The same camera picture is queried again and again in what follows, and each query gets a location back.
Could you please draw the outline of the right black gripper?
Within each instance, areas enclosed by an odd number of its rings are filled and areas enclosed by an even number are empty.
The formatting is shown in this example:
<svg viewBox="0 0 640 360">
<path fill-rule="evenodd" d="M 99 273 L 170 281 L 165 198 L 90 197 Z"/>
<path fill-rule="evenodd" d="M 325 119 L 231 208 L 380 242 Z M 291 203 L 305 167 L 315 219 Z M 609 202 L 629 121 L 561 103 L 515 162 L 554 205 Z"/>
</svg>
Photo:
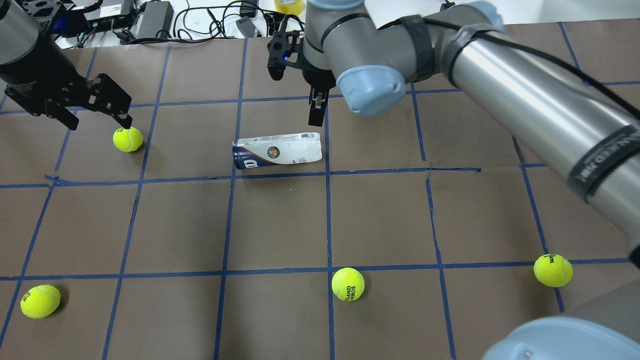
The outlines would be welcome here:
<svg viewBox="0 0 640 360">
<path fill-rule="evenodd" d="M 308 125 L 321 128 L 328 107 L 329 90 L 337 86 L 336 78 L 330 70 L 314 66 L 306 59 L 302 31 L 287 30 L 291 19 L 297 19 L 297 16 L 286 14 L 282 18 L 267 44 L 267 70 L 274 81 L 282 80 L 286 68 L 301 71 L 302 77 L 311 86 L 308 98 Z"/>
</svg>

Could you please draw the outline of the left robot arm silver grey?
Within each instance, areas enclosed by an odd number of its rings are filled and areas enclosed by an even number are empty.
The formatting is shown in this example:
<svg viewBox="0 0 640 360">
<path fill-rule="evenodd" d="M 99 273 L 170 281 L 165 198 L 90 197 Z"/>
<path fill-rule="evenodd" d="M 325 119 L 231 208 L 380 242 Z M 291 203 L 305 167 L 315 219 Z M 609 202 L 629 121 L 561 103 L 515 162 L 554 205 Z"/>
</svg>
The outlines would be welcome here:
<svg viewBox="0 0 640 360">
<path fill-rule="evenodd" d="M 78 117 L 70 109 L 80 107 L 112 117 L 130 129 L 131 96 L 109 75 L 87 79 L 16 0 L 1 2 L 0 75 L 4 93 L 32 116 L 55 119 L 76 130 Z"/>
</svg>

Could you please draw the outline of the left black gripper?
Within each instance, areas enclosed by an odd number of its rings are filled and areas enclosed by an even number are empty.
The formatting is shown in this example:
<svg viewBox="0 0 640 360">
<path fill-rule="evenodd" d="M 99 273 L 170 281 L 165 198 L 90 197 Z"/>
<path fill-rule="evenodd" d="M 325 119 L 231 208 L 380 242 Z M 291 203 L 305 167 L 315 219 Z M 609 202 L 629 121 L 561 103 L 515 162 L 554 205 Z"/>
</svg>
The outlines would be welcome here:
<svg viewBox="0 0 640 360">
<path fill-rule="evenodd" d="M 87 80 L 76 69 L 48 70 L 38 66 L 4 66 L 5 93 L 32 115 L 45 115 L 71 131 L 79 119 L 68 107 L 82 107 L 112 117 L 123 129 L 131 129 L 132 98 L 106 73 Z"/>
</svg>

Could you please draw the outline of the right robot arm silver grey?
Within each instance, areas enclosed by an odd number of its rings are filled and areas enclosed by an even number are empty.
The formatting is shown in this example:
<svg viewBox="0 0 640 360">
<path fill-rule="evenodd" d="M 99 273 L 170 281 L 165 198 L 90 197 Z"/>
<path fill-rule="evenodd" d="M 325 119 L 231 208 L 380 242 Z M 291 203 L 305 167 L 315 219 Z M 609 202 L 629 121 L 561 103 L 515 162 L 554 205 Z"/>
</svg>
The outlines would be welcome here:
<svg viewBox="0 0 640 360">
<path fill-rule="evenodd" d="M 639 266 L 639 110 L 573 64 L 512 41 L 493 4 L 377 28 L 362 0 L 310 0 L 304 29 L 286 27 L 268 43 L 267 68 L 275 81 L 302 71 L 309 125 L 323 124 L 334 87 L 371 117 L 395 107 L 406 84 L 441 73 L 613 223 Z"/>
</svg>

